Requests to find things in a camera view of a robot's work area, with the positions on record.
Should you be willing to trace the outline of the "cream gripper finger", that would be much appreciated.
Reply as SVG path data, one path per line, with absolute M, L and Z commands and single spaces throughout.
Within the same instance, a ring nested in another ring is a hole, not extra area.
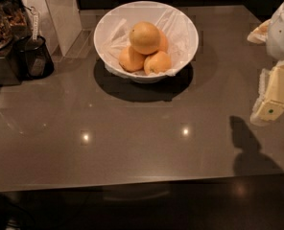
M 270 22 L 270 19 L 268 19 L 256 27 L 252 32 L 249 33 L 247 41 L 255 44 L 265 43 L 268 39 L 268 28 Z
M 258 94 L 250 122 L 264 127 L 284 113 L 284 60 L 278 61 L 271 70 L 261 71 Z

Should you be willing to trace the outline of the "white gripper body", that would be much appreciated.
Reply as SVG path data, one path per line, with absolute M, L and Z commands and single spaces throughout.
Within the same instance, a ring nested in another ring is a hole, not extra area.
M 266 48 L 271 57 L 284 60 L 284 2 L 270 20 Z

